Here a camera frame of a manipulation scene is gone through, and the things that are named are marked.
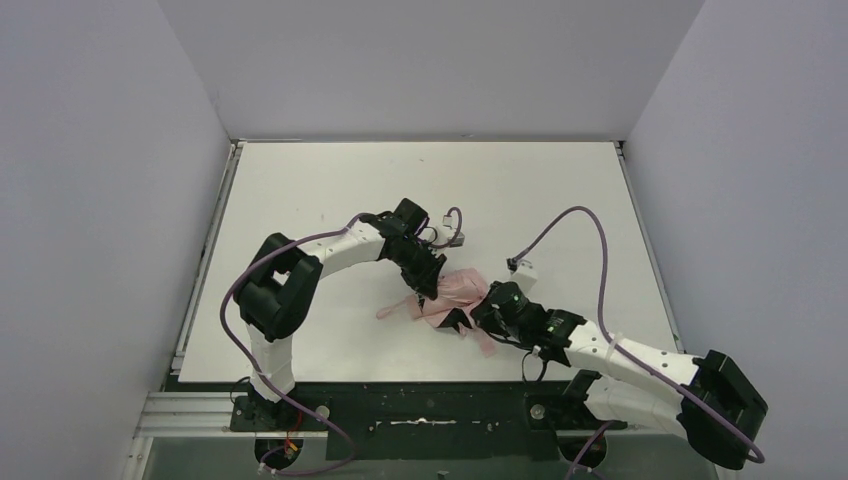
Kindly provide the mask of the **pink and black folding umbrella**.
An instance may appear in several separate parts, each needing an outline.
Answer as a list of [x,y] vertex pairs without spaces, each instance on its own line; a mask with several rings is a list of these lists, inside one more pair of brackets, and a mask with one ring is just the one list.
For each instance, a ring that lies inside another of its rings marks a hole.
[[435,300],[411,294],[403,300],[378,310],[377,319],[385,319],[404,311],[413,321],[424,321],[434,330],[452,330],[462,338],[472,338],[481,354],[489,358],[496,353],[495,341],[471,318],[471,311],[486,296],[489,283],[474,268],[455,270],[440,277]]

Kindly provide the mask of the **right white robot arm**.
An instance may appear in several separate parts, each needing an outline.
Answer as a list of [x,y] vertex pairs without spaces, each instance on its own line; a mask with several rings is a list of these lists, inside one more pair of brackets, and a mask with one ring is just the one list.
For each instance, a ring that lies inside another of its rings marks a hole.
[[699,357],[614,337],[581,315],[529,300],[513,281],[493,283],[470,317],[497,341],[577,369],[566,396],[596,421],[678,436],[729,470],[764,460],[755,438],[768,404],[724,353]]

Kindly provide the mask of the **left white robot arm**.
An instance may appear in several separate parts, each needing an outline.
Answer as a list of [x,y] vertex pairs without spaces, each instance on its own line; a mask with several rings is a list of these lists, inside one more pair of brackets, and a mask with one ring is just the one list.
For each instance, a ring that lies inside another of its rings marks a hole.
[[238,307],[250,343],[238,342],[253,373],[253,396],[277,404],[296,385],[292,340],[310,310],[319,282],[358,264],[388,260],[400,270],[418,300],[438,296],[445,249],[464,242],[462,214],[450,208],[440,225],[404,198],[392,211],[360,213],[339,230],[293,240],[281,233],[268,236],[248,268],[222,300]]

